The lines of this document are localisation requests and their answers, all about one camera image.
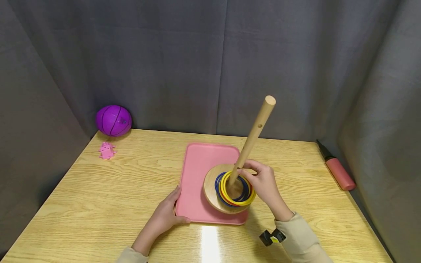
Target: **wristwatch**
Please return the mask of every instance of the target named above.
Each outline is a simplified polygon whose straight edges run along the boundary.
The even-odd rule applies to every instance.
[[[280,243],[286,239],[286,236],[279,231],[277,228],[271,233],[265,230],[260,236],[260,240],[263,242],[265,246],[270,246],[272,243]]]

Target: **blue ring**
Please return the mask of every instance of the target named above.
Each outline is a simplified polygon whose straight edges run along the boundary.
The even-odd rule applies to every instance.
[[[227,205],[227,206],[229,206],[229,207],[239,207],[239,206],[234,206],[234,205],[231,205],[231,204],[228,204],[223,198],[222,198],[222,196],[220,195],[220,193],[219,193],[219,184],[221,183],[221,180],[222,180],[222,176],[225,174],[226,172],[223,172],[223,173],[221,173],[220,175],[218,175],[217,177],[216,177],[216,180],[215,180],[215,190],[216,190],[216,194],[218,195],[218,197],[219,197],[219,199],[225,204],[225,205]],[[242,183],[242,193],[241,193],[241,195],[239,196],[239,197],[237,197],[237,198],[235,198],[235,199],[233,199],[234,201],[236,201],[236,202],[243,202],[243,201],[245,201],[245,200],[247,200],[247,199],[249,199],[250,198],[250,196],[251,196],[251,191],[250,191],[250,189],[248,188],[248,185],[247,185],[247,183],[246,183],[246,181],[244,180],[244,178],[242,178],[241,176],[238,176],[237,177],[237,179],[238,180],[240,180],[241,181],[241,183]]]

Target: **pink robot figure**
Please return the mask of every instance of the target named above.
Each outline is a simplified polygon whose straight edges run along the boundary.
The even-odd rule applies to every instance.
[[[98,150],[99,152],[101,152],[99,158],[109,160],[111,157],[114,157],[114,154],[117,153],[116,151],[114,151],[114,148],[115,146],[113,146],[111,143],[106,141],[103,142],[101,148],[99,148]]]

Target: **round wooden base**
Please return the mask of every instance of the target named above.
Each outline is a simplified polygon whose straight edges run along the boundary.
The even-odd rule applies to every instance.
[[[222,164],[217,165],[214,168],[210,169],[206,174],[205,180],[203,182],[203,191],[208,202],[218,211],[221,211],[226,214],[237,214],[248,208],[248,206],[241,207],[229,207],[225,205],[218,197],[215,190],[215,180],[218,175],[223,172],[231,171],[234,168],[234,164]],[[230,189],[227,189],[228,195],[231,198],[237,198],[241,195],[242,184],[239,180],[236,180],[234,186]]]

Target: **wooden table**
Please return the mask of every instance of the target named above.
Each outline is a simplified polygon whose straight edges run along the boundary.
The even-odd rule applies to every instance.
[[[6,262],[114,262],[179,182],[191,142],[242,148],[245,138],[132,130],[112,138],[118,153],[98,158],[97,133],[3,259]],[[272,166],[278,188],[336,263],[391,262],[348,192],[336,185],[317,145],[258,139],[250,158]],[[150,262],[289,262],[280,245],[259,235],[274,228],[259,199],[243,226],[192,223],[161,236]]]

